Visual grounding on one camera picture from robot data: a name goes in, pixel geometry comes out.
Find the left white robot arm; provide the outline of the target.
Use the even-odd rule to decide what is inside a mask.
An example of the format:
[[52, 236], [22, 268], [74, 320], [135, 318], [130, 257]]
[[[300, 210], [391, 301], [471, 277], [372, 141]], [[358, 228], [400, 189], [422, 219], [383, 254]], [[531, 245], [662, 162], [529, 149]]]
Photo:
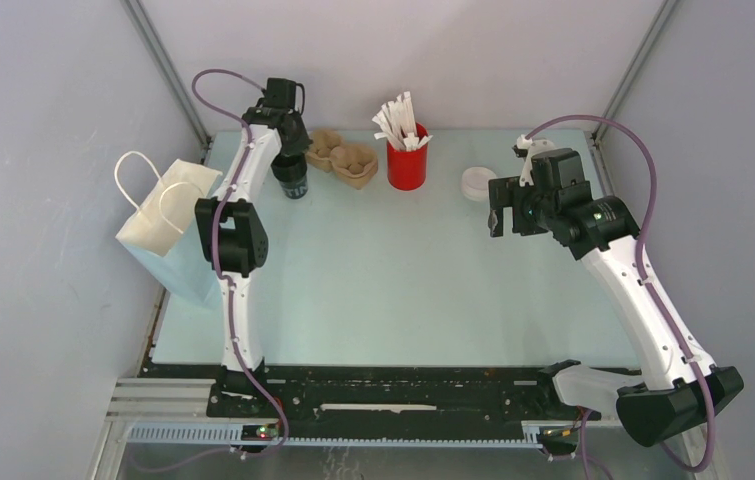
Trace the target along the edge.
[[308, 192], [305, 154], [311, 139], [303, 122], [305, 88], [294, 80], [271, 77], [257, 103], [235, 119], [241, 140], [220, 185], [197, 200], [194, 212], [205, 259], [221, 288], [226, 334], [217, 388], [245, 416], [257, 416], [269, 403], [259, 380], [264, 355], [251, 325], [250, 286], [268, 257], [270, 242], [253, 203], [267, 175], [284, 196]]

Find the black paper coffee cup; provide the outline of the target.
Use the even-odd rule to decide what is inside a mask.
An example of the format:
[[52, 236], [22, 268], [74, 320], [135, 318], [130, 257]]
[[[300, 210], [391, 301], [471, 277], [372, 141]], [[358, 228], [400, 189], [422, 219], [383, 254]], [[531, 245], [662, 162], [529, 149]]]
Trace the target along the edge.
[[307, 162], [304, 155], [278, 155], [273, 160], [271, 169], [287, 198], [296, 200], [307, 194]]

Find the white plastic cup lid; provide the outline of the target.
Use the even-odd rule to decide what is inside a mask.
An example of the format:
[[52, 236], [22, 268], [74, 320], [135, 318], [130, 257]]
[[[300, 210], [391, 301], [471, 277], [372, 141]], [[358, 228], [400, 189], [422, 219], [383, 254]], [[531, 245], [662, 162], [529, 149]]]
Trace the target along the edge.
[[487, 202], [489, 200], [489, 181], [495, 178], [495, 172], [488, 168], [481, 166], [467, 168], [461, 176], [461, 192], [468, 200]]

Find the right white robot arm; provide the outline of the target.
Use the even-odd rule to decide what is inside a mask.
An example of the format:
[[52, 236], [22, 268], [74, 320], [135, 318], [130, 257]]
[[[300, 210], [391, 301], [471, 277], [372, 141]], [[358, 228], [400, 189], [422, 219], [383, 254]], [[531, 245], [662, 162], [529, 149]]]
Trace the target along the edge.
[[639, 373], [621, 374], [566, 360], [542, 371], [538, 411], [559, 418], [573, 406], [613, 414], [639, 445], [652, 447], [707, 423], [744, 388], [738, 369], [720, 367], [671, 304], [646, 256], [625, 203], [594, 198], [579, 153], [545, 141], [515, 147], [518, 176], [489, 181], [488, 227], [504, 233], [504, 211], [522, 236], [550, 233], [613, 301]]

